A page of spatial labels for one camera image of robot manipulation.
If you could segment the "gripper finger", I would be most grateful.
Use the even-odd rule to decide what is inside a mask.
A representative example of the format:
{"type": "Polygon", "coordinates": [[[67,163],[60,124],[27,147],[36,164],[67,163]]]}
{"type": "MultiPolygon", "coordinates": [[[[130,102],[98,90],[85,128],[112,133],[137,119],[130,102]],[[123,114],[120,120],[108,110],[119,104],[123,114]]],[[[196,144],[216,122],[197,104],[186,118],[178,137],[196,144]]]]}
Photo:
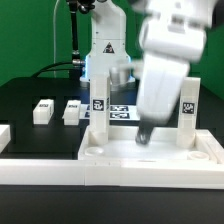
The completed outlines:
{"type": "Polygon", "coordinates": [[[150,141],[153,129],[154,125],[151,122],[141,120],[135,138],[136,143],[140,145],[147,145],[150,141]]]}

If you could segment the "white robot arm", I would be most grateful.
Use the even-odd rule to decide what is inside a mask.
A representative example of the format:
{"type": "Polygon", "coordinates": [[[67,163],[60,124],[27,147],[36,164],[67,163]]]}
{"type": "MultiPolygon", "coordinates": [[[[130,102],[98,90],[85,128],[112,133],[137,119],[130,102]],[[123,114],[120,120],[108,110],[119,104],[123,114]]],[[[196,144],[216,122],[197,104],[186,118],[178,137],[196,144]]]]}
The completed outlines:
{"type": "Polygon", "coordinates": [[[107,74],[116,88],[137,78],[140,124],[136,142],[146,145],[155,126],[166,124],[192,62],[201,59],[207,28],[221,0],[127,0],[145,15],[139,33],[143,59],[125,52],[126,16],[112,0],[87,0],[92,11],[92,49],[85,80],[107,74]]]}

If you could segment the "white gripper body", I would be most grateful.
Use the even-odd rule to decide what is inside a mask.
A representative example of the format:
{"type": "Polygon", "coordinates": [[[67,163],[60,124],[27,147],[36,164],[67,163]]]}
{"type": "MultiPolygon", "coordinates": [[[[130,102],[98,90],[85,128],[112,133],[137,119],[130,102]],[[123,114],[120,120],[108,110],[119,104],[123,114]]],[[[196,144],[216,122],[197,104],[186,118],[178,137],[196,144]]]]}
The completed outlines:
{"type": "Polygon", "coordinates": [[[198,62],[206,43],[203,29],[169,19],[147,18],[139,34],[143,72],[137,95],[141,119],[164,124],[170,118],[191,62],[198,62]]]}

